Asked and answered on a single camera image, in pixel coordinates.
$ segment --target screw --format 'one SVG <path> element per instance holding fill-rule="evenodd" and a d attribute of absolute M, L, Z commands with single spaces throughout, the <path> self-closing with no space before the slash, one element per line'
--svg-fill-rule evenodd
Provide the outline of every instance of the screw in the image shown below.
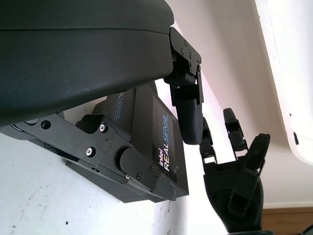
<path fill-rule="evenodd" d="M 45 148 L 52 148 L 52 146 L 48 143 L 45 143 Z"/>
<path fill-rule="evenodd" d="M 137 176 L 136 176 L 136 178 L 137 178 L 138 180 L 140 180 L 141 177 L 142 177 L 142 174 L 141 174 L 141 173 L 138 173 Z"/>
<path fill-rule="evenodd" d="M 89 157 L 92 155 L 92 148 L 88 148 L 86 151 L 86 155 Z"/>
<path fill-rule="evenodd" d="M 108 131 L 108 125 L 107 124 L 105 124 L 105 123 L 102 123 L 101 125 L 100 125 L 100 131 L 102 132 L 102 133 L 106 133 L 107 131 Z"/>

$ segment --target black cover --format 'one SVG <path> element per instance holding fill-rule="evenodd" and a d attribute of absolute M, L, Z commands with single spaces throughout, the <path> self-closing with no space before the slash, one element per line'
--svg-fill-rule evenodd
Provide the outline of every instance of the black cover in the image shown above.
<path fill-rule="evenodd" d="M 173 22 L 163 0 L 0 1 L 0 126 L 168 76 Z"/>

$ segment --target white wall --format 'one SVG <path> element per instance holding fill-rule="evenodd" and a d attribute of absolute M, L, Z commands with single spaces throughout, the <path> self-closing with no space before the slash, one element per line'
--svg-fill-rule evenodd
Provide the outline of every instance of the white wall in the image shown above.
<path fill-rule="evenodd" d="M 255 2 L 167 1 L 201 54 L 220 106 L 234 110 L 248 144 L 258 133 L 271 134 L 262 173 L 265 207 L 313 206 L 313 168 L 290 150 Z"/>

